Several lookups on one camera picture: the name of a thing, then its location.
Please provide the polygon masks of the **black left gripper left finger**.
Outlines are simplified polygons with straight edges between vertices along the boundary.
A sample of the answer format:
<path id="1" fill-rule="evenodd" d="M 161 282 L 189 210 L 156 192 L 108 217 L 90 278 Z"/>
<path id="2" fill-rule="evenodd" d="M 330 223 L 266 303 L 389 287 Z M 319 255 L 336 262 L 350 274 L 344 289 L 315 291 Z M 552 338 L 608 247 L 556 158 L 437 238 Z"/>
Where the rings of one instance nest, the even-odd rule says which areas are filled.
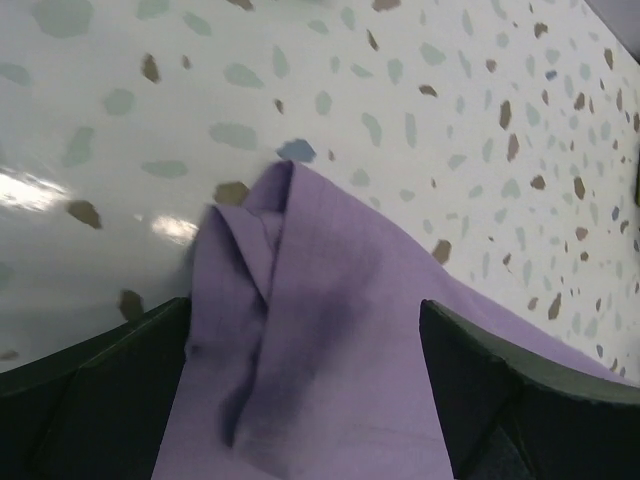
<path id="1" fill-rule="evenodd" d="M 149 479 L 185 363 L 191 302 L 1 375 L 4 479 Z"/>

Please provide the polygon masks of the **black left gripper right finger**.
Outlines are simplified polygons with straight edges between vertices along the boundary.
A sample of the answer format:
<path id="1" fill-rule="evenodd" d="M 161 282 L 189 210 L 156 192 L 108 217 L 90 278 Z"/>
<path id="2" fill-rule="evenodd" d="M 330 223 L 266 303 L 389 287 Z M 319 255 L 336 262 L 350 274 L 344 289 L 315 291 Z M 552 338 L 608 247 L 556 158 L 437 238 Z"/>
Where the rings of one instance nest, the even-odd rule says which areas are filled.
<path id="1" fill-rule="evenodd" d="M 551 361 L 432 300 L 420 337 L 455 478 L 638 478 L 637 387 Z"/>

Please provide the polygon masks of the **purple t-shirt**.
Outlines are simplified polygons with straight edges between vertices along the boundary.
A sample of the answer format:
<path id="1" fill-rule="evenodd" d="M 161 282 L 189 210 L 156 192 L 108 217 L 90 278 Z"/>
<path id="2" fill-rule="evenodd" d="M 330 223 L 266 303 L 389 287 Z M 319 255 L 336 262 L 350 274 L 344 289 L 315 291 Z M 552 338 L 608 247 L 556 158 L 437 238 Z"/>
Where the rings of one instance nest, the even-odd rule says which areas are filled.
<path id="1" fill-rule="evenodd" d="M 450 478 L 419 334 L 426 299 L 615 379 L 291 161 L 267 168 L 241 205 L 206 214 L 191 299 L 157 479 Z"/>

